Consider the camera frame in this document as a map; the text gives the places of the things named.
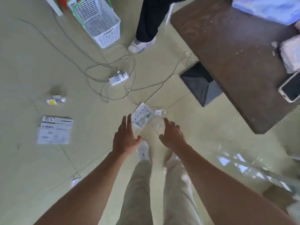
electrical cable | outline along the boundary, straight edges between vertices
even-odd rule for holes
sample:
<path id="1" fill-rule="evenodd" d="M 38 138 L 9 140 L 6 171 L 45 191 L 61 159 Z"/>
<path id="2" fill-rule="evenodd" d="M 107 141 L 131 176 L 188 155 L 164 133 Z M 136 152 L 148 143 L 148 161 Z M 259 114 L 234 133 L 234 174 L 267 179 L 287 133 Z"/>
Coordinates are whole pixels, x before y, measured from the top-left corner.
<path id="1" fill-rule="evenodd" d="M 40 34 L 41 34 L 41 36 L 56 50 L 56 51 L 58 51 L 60 54 L 62 54 L 66 59 L 68 59 L 70 62 L 72 62 L 77 68 L 78 68 L 78 70 L 81 72 L 81 73 L 83 73 L 85 76 L 86 76 L 86 81 L 87 81 L 87 84 L 88 84 L 88 86 L 92 89 L 92 91 L 94 91 L 96 94 L 98 94 L 99 96 L 101 96 L 102 97 L 102 99 L 103 99 L 103 101 L 104 102 L 109 102 L 110 100 L 111 101 L 120 101 L 120 100 L 122 100 L 122 99 L 124 99 L 124 98 L 126 98 L 126 97 L 128 97 L 129 95 L 130 95 L 130 93 L 131 92 L 133 92 L 133 91 L 139 91 L 139 90 L 144 90 L 144 89 L 147 89 L 147 88 L 150 88 L 150 87 L 153 87 L 153 86 L 157 86 L 157 85 L 160 85 L 161 84 L 161 87 L 158 89 L 158 90 L 156 90 L 146 101 L 145 101 L 145 103 L 150 99 L 150 98 L 152 98 L 162 87 L 163 87 L 163 85 L 164 85 L 164 83 L 165 82 L 167 82 L 172 76 L 175 76 L 175 75 L 179 75 L 179 74 L 174 74 L 174 72 L 176 71 L 176 69 L 177 69 L 177 67 L 178 67 L 178 65 L 183 61 L 183 60 L 187 60 L 187 63 L 188 63 L 188 60 L 193 60 L 193 61 L 199 61 L 198 59 L 193 59 L 193 58 L 190 58 L 192 55 L 193 55 L 193 53 L 191 52 L 191 54 L 190 54 L 190 56 L 189 57 L 185 57 L 185 58 L 183 58 L 183 59 L 181 59 L 178 63 L 177 63 L 177 65 L 175 66 L 175 68 L 174 68 L 174 70 L 173 70 L 173 72 L 169 75 L 169 77 L 167 78 L 167 79 L 165 79 L 164 81 L 161 81 L 161 82 L 159 82 L 159 83 L 156 83 L 156 84 L 154 84 L 154 85 L 150 85 L 150 86 L 147 86 L 147 87 L 143 87 L 143 88 L 139 88 L 139 89 L 133 89 L 133 86 L 134 86 L 134 83 L 135 83 L 135 81 L 136 81 L 136 71 L 135 71 L 135 66 L 136 66 L 136 62 L 135 62 L 135 59 L 131 56 L 131 55 L 125 55 L 125 56 L 123 56 L 122 58 L 120 58 L 119 60 L 117 60 L 117 61 L 115 61 L 115 62 L 112 62 L 112 63 L 107 63 L 107 64 L 100 64 L 99 62 L 97 62 L 97 61 L 95 61 L 91 56 L 89 56 L 85 51 L 83 51 L 69 36 L 68 36 L 68 34 L 66 33 L 66 31 L 63 29 L 63 27 L 58 23 L 58 21 L 57 21 L 57 18 L 56 18 L 56 16 L 55 16 L 55 14 L 54 14 L 54 18 L 55 18 L 55 22 L 57 23 L 57 25 L 60 27 L 60 29 L 63 31 L 63 33 L 64 33 L 64 35 L 73 43 L 73 45 L 75 45 L 75 47 L 81 52 L 81 53 L 83 53 L 85 56 L 87 56 L 92 62 L 94 62 L 96 65 L 94 65 L 94 66 L 91 66 L 91 67 L 88 67 L 85 71 L 84 70 L 82 70 L 77 64 L 76 64 L 76 62 L 75 61 L 73 61 L 72 59 L 70 59 L 66 54 L 64 54 L 61 50 L 59 50 L 34 24 L 32 24 L 32 23 L 30 23 L 30 22 L 28 22 L 28 21 L 25 21 L 25 20 L 23 20 L 23 19 L 20 19 L 20 18 L 16 18 L 16 17 L 12 17 L 12 18 L 14 18 L 14 19 L 16 19 L 16 20 L 19 20 L 19 21 L 22 21 L 22 22 L 25 22 L 25 23 L 28 23 L 29 25 L 31 25 L 33 28 L 35 28 L 36 29 L 36 31 L 38 31 Z M 118 46 L 118 45 L 121 45 L 124 49 L 126 49 L 125 48 L 125 46 L 123 46 L 122 44 L 117 44 L 117 45 L 115 45 L 115 46 L 113 46 L 112 48 L 115 48 L 116 46 Z M 104 88 L 105 88 L 105 86 L 107 86 L 108 84 L 110 84 L 109 82 L 108 82 L 108 79 L 107 79 L 107 81 L 100 81 L 100 80 L 98 80 L 98 79 L 96 79 L 96 78 L 94 78 L 94 77 L 91 77 L 90 75 L 88 75 L 87 74 L 87 71 L 89 71 L 90 69 L 92 69 L 92 68 L 96 68 L 96 67 L 99 67 L 99 66 L 103 66 L 103 67 L 106 67 L 106 68 L 111 68 L 111 65 L 112 64 L 115 64 L 115 63 L 117 63 L 117 62 L 120 62 L 120 61 L 125 61 L 125 60 L 129 60 L 130 58 L 133 58 L 133 63 L 134 63 L 134 66 L 133 66 L 133 70 L 131 71 L 131 73 L 130 73 L 130 75 L 129 75 L 129 79 L 130 79 L 130 77 L 132 76 L 132 74 L 134 75 L 134 80 L 133 80 L 133 83 L 132 83 L 132 86 L 131 86 L 131 88 L 130 89 L 127 89 L 126 88 L 126 85 L 127 85 L 127 82 L 129 81 L 129 79 L 127 80 L 127 82 L 126 82 L 126 84 L 124 85 L 124 87 L 125 87 L 125 90 L 128 92 L 124 97 L 122 97 L 122 98 L 120 98 L 120 99 L 111 99 L 110 97 L 109 97 L 109 89 L 107 89 L 107 97 L 106 96 L 104 96 L 102 93 L 103 93 L 103 90 L 104 90 Z M 91 80 L 93 80 L 93 81 L 95 81 L 95 82 L 97 82 L 97 83 L 102 83 L 102 84 L 105 84 L 104 86 L 103 86 L 103 88 L 102 88 L 102 90 L 101 90 L 101 92 L 100 93 L 98 93 L 94 88 L 92 88 L 92 86 L 90 85 L 90 82 L 89 82 L 89 79 L 91 79 Z"/>

table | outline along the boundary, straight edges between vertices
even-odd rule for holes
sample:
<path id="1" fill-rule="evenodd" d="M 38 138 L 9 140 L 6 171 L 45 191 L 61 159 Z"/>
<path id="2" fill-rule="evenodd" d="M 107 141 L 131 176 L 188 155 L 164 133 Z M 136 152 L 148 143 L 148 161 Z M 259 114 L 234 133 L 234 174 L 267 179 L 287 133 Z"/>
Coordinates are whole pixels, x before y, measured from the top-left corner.
<path id="1" fill-rule="evenodd" d="M 232 0 L 195 0 L 171 24 L 256 134 L 264 134 L 298 105 L 277 88 L 287 78 L 273 41 L 297 34 L 231 7 Z"/>

floor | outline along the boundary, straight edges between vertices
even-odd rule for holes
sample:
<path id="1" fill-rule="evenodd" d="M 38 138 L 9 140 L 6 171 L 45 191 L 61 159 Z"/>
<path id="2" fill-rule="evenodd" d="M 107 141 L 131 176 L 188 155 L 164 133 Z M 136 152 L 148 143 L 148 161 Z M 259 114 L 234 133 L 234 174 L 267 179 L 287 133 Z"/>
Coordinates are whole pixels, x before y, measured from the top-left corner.
<path id="1" fill-rule="evenodd" d="M 111 0 L 121 18 L 120 44 L 128 45 L 134 39 L 142 1 Z M 176 5 L 174 11 L 186 3 Z M 96 62 L 107 64 L 119 60 L 128 54 L 124 47 L 100 49 L 73 15 L 64 11 L 63 17 L 57 17 L 58 23 L 91 60 L 66 37 L 45 0 L 2 0 L 0 13 L 0 224 L 25 225 L 34 223 L 63 196 L 74 178 L 85 177 L 106 157 L 122 116 L 132 113 L 136 103 L 147 101 L 161 84 L 105 103 L 95 93 L 101 92 L 104 84 L 87 79 L 82 72 Z M 106 81 L 116 69 L 130 73 L 135 59 L 133 89 L 139 89 L 164 81 L 173 71 L 182 73 L 193 61 L 178 62 L 190 54 L 189 47 L 170 23 L 163 23 L 156 43 L 145 52 L 111 68 L 91 68 L 87 74 Z M 132 76 L 126 85 L 109 87 L 110 98 L 126 96 L 124 86 L 131 88 L 133 80 Z M 48 105 L 46 100 L 54 91 L 66 94 L 66 103 Z M 300 143 L 300 108 L 265 135 L 255 135 L 224 94 L 203 108 L 177 75 L 147 104 L 165 109 L 166 117 L 181 126 L 187 141 L 201 155 L 259 193 L 271 184 L 230 160 L 224 162 L 223 155 L 242 158 L 278 174 L 291 173 L 295 167 L 287 151 L 297 152 Z M 43 115 L 74 119 L 70 144 L 36 144 Z M 140 134 L 153 150 L 150 185 L 155 224 L 162 224 L 163 219 L 162 161 L 166 149 L 158 139 L 162 131 L 160 117 L 143 130 L 135 129 L 135 134 Z M 100 224 L 113 225 L 118 220 L 125 188 L 137 162 L 138 157 L 133 154 L 121 167 Z M 197 194 L 195 201 L 205 224 L 212 224 Z"/>

basket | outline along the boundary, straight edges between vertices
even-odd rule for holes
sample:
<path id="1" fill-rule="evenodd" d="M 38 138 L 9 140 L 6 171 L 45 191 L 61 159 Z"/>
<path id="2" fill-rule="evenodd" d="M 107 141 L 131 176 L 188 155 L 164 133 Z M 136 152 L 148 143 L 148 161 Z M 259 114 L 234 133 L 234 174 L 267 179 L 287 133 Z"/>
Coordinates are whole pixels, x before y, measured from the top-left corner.
<path id="1" fill-rule="evenodd" d="M 105 0 L 69 0 L 68 7 L 101 48 L 120 38 L 121 20 Z"/>

hand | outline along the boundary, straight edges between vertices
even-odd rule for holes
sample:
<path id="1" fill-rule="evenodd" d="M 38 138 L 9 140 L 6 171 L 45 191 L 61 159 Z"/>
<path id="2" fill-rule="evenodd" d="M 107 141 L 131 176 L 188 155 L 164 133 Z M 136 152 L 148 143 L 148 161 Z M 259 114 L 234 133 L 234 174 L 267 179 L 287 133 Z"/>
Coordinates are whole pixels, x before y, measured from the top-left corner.
<path id="1" fill-rule="evenodd" d="M 163 120 L 165 122 L 165 132 L 159 135 L 159 139 L 163 145 L 173 151 L 178 146 L 186 144 L 185 137 L 180 131 L 180 126 L 176 125 L 173 121 L 169 121 L 167 118 Z"/>
<path id="2" fill-rule="evenodd" d="M 112 151 L 121 155 L 129 155 L 136 150 L 142 140 L 143 139 L 140 135 L 137 136 L 137 139 L 135 139 L 132 131 L 131 114 L 129 114 L 127 118 L 127 126 L 126 116 L 124 116 L 118 131 L 115 133 Z"/>

